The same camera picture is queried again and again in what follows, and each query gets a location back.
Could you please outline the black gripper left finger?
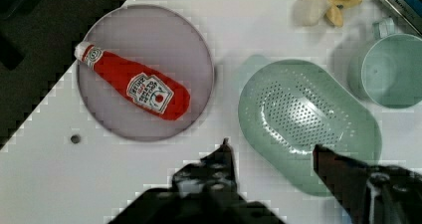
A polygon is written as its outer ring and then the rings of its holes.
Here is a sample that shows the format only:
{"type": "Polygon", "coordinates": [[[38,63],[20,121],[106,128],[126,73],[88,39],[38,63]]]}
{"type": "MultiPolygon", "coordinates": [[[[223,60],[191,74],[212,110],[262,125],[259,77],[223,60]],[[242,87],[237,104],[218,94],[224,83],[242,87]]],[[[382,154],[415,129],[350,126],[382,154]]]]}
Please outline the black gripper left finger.
{"type": "Polygon", "coordinates": [[[229,138],[224,137],[219,147],[202,157],[196,163],[188,163],[171,178],[171,189],[184,198],[189,194],[199,194],[206,187],[229,187],[237,190],[233,149],[229,138]]]}

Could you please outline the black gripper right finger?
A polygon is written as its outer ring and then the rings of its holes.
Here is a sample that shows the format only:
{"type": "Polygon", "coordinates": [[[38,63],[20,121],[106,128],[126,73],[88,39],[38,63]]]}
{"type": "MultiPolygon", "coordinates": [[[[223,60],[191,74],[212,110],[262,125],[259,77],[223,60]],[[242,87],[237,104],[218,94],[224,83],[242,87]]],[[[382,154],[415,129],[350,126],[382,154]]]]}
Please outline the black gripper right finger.
{"type": "Polygon", "coordinates": [[[369,165],[318,144],[314,171],[352,224],[422,224],[421,175],[398,165],[369,165]]]}

